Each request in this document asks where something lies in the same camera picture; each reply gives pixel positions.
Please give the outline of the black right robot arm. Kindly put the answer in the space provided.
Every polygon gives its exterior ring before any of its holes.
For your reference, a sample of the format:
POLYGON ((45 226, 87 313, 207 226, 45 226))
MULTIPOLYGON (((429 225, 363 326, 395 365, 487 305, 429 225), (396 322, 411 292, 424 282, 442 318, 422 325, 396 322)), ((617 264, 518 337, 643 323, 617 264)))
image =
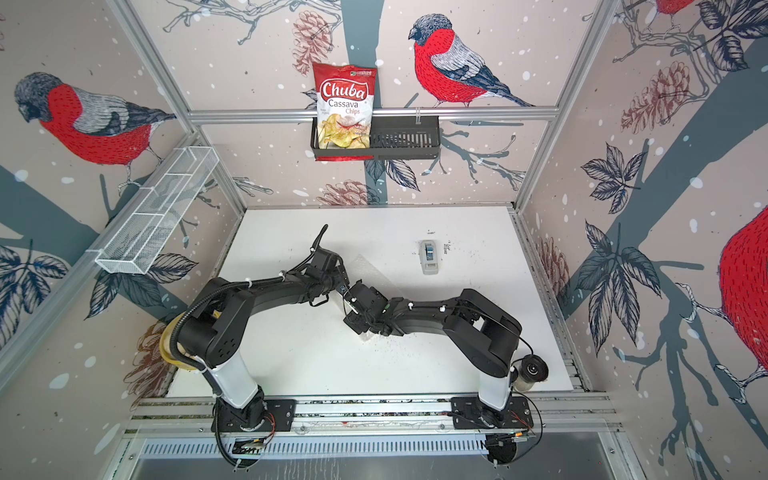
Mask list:
POLYGON ((470 288, 441 301, 387 298, 362 281, 339 292, 349 309, 344 323, 359 335, 448 337, 480 372, 478 401, 496 412, 506 408, 513 355, 523 327, 496 303, 470 288))

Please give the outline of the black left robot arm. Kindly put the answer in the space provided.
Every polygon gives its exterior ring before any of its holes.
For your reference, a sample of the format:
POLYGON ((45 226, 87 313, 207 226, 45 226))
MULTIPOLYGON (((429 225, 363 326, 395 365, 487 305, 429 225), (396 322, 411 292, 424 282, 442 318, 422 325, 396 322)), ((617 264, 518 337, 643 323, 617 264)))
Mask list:
POLYGON ((217 277, 206 284, 171 328, 168 350, 208 382, 216 397, 215 427, 254 431, 269 418, 263 389, 240 353, 251 317, 286 305, 322 305, 332 291, 348 286, 341 257, 321 247, 276 277, 239 282, 217 277))

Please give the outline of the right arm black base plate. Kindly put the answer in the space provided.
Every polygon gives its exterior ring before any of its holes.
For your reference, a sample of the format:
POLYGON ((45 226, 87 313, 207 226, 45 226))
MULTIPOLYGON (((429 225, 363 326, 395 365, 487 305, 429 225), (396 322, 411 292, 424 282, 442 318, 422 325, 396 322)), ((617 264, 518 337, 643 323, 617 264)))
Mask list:
POLYGON ((509 397, 501 410, 483 404, 478 396, 452 397, 449 416, 456 430, 529 430, 535 425, 532 407, 520 395, 509 397))

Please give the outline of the clear bubble wrap sheet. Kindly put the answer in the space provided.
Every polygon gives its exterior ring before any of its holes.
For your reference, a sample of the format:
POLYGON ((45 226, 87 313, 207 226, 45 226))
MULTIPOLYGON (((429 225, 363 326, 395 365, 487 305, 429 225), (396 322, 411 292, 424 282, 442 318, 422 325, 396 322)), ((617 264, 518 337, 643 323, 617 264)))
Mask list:
POLYGON ((386 333, 382 317, 388 299, 375 287, 358 279, 350 280, 343 259, 337 261, 338 282, 335 291, 339 294, 339 305, 344 314, 343 323, 363 341, 376 334, 386 333))

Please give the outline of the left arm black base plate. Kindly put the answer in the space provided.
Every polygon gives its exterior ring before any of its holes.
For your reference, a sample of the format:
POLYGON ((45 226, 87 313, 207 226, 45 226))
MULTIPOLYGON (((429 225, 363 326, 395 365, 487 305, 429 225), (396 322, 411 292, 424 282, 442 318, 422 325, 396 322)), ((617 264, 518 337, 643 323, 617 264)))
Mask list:
POLYGON ((236 409, 221 399, 214 403, 217 418, 212 421, 211 431, 219 433, 288 432, 293 423, 296 401, 255 400, 243 409, 236 409))

